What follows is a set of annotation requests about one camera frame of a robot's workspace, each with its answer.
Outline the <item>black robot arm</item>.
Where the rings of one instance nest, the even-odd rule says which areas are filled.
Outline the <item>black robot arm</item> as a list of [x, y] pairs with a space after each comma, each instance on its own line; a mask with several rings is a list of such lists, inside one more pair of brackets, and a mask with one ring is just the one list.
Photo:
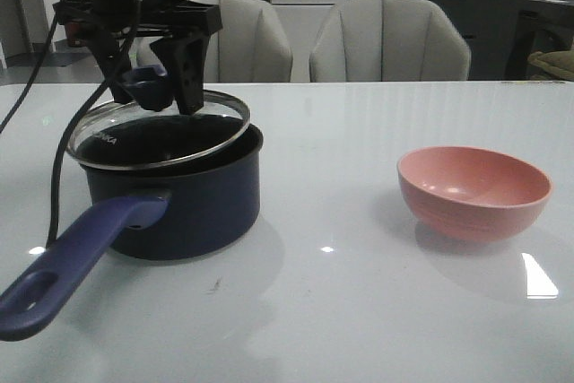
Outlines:
[[204, 105], [209, 40], [220, 8], [188, 0], [61, 0], [53, 5], [70, 45], [89, 49], [115, 102], [160, 111]]

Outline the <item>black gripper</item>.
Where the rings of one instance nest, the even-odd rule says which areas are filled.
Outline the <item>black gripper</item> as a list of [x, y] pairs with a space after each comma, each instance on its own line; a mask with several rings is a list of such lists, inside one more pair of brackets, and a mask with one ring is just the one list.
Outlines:
[[139, 13], [122, 11], [105, 15], [95, 11], [92, 0], [65, 0], [54, 4], [57, 23], [65, 28], [70, 45], [86, 45], [94, 56], [116, 103], [132, 97], [120, 84], [122, 74], [131, 70], [128, 54], [120, 54], [117, 39], [131, 29], [137, 35], [178, 33], [150, 44], [167, 72], [180, 114], [191, 116], [204, 105], [204, 63], [211, 35], [222, 29], [217, 4], [171, 0]]

